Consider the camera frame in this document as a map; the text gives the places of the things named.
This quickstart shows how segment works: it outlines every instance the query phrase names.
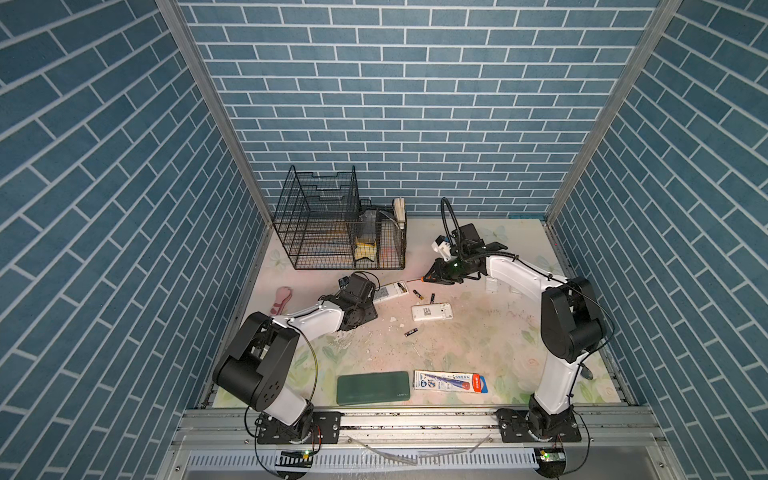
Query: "brick wall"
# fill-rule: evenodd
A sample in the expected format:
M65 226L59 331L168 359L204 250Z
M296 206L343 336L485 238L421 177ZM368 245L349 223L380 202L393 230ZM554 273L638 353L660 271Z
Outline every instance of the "brick wall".
M215 2L181 3L272 204L354 165L375 202L540 217L657 0Z
M684 0L555 224L689 478L768 478L766 23Z
M262 229L152 0L0 2L0 478L156 473Z

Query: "metal vent grille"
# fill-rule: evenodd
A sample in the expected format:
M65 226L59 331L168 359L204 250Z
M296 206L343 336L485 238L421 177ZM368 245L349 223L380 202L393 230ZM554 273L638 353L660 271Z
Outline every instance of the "metal vent grille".
M341 472L392 472L395 470L418 470L421 468L449 469L510 469L538 468L533 449L499 448L475 451L473 453L457 453L439 457L419 457L417 449L383 449L384 452L401 455L416 460L415 466L394 462L365 449L343 449L321 452L314 457L312 472L341 473ZM275 451L259 452L261 462L274 469L278 455ZM294 458L280 456L281 465L297 463ZM190 454L187 463L190 471L221 471L221 470L261 470L253 452L227 452L217 450L197 451ZM284 472L305 472L304 467L281 466Z

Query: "wire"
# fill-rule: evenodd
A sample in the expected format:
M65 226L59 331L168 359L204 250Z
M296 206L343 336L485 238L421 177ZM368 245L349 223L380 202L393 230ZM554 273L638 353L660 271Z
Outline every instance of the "wire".
M587 423L584 421L584 417L581 416L581 413L574 411L576 415L578 415L578 418L581 419L581 424L584 426L584 430L587 431L587 453L584 455L584 458L581 460L581 464L579 464L578 467L574 468L573 470L568 470L567 472L562 472L558 478L560 478L563 475L569 475L571 473L578 472L581 467L584 466L585 463L587 463L587 458L589 458L589 448L592 445L592 437L589 435L589 428L587 427ZM565 445L563 445L562 439L560 440L560 445L563 447L563 453L565 452Z
M245 413L243 414L243 423L245 424L245 431L248 432L248 435L256 438L256 436L250 432L250 429L248 428L248 410L250 410L250 405L248 405L245 408Z
M376 276L376 274L375 274L375 273L371 273L371 272L368 272L368 271L366 271L366 270L355 270L354 272L352 272L352 275L354 275L355 273L363 273L363 274L365 274L365 275L371 275L371 276L373 276L373 278L375 278L375 279L376 279L376 285L377 285L377 287L376 287L376 291L378 292L378 291L381 289L381 287L382 287L382 283L381 283L381 281L379 280L379 278Z
M259 434L259 429L261 428L261 417L259 417L258 424L256 425L256 434ZM259 462L259 466L264 469L265 472L270 473L271 475L276 476L277 478L280 478L281 480L285 480L285 478L288 477L282 477L279 473L276 471L269 470L262 462L261 457L259 457L259 439L257 437L253 437L253 454L256 456L256 461Z
M319 367L317 366L317 355L315 354L315 349L312 348L312 344L310 343L310 340L306 338L306 335L304 335L304 332L302 332L301 329L297 329L295 326L291 325L290 320L286 322L286 325L296 330L298 333L301 333L301 336L304 337L304 341L306 342L306 345L310 348L310 352L312 352L312 358L315 359L315 383L312 385L312 393L310 393L310 399L309 399L309 403L312 403L312 398L315 396L315 389L317 388L317 376L319 373Z
M475 255L470 255L469 257L464 257L464 248L463 248L464 247L464 245L463 245L464 241L462 239L462 231L461 231L461 229L458 228L458 221L456 220L456 215L453 212L453 207L451 206L451 203L449 202L449 200L447 198L443 197L440 200L440 214L442 216L443 227L445 228L445 235L450 239L450 235L449 235L449 232L448 232L448 222L445 219L445 207L448 208L448 212L451 214L451 218L452 218L453 223L454 223L454 225L456 227L456 236L457 236L457 241L458 241L458 248L456 250L457 250L458 258L462 262L468 262L468 261L472 261L472 260L477 260L478 258L490 257L490 256L496 256L496 255L498 255L500 257L512 258L513 261L520 262L520 264L522 264L523 266L525 266L529 270L532 270L532 271L536 272L537 274L539 274L541 276L545 276L549 280L554 280L556 282L562 283L563 285L568 285L568 282L564 282L563 280L560 280L558 278L554 278L551 273L542 272L539 269L533 267L532 265L528 265L525 261L520 260L520 256L519 255L515 255L515 254L510 253L510 252L482 252L482 253L477 253ZM605 308L603 308L603 306L600 303L598 303L598 301L596 299L593 299L593 298L591 298L591 297L589 297L587 295L584 295L581 291L576 290L574 288L571 288L571 291L575 292L575 293L578 293L579 295L581 295L582 298L584 298L586 300L589 300L595 306L597 306L597 308L599 308L603 312L604 317L606 318L606 320L611 324L611 331L609 332L609 335L606 336L606 332L602 332L603 336L605 336L605 340L603 341L603 343L601 345L599 345L596 349L590 351L587 354L587 356L585 356L584 359L579 362L579 366L581 368L584 368L586 366L584 363L587 361L587 359L590 356L592 356L594 353L599 352L600 350L602 350L608 343L611 342L611 340L614 339L614 337L616 335L616 323L614 322L613 318L608 314L608 311ZM600 325L600 328L602 330L603 329L602 323L598 323L598 324ZM579 416L579 418L581 419L581 423L584 425L584 430L586 430L586 432L587 432L587 454L584 456L584 460L581 461L581 464L578 467L574 468L573 470L570 470L569 472L565 472L562 475L567 475L569 473L576 472L578 469L580 469L581 467L584 466L584 464L587 462L587 458L589 458L589 450L590 450L590 445L592 443L592 438L589 435L589 428L587 427L587 423L584 421L584 417L581 416L581 413L576 412L575 410L573 410L573 405L571 404L571 398L573 397L573 391L574 391L574 387L576 386L576 380L577 379L578 379L578 374L574 375L573 383L571 384L571 388L568 391L568 408L571 409L573 411L573 413L575 413L576 415Z
M320 431L320 425L315 424L315 427L317 428L317 452L314 452L314 448L313 448L313 452L314 452L312 454L313 456L320 453L320 449L323 447L323 434Z

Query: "pink toy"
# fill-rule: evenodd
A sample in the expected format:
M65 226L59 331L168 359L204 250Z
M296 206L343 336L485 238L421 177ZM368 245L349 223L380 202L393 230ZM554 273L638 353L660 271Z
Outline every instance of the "pink toy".
M288 286L282 286L275 292L275 303L272 305L270 313L272 315L280 315L285 309L288 300L293 295L293 290Z

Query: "green power bank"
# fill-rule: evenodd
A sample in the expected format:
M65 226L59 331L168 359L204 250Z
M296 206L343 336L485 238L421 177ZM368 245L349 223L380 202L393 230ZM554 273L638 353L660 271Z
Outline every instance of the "green power bank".
M408 372L341 375L336 384L336 403L341 406L401 402L410 398Z

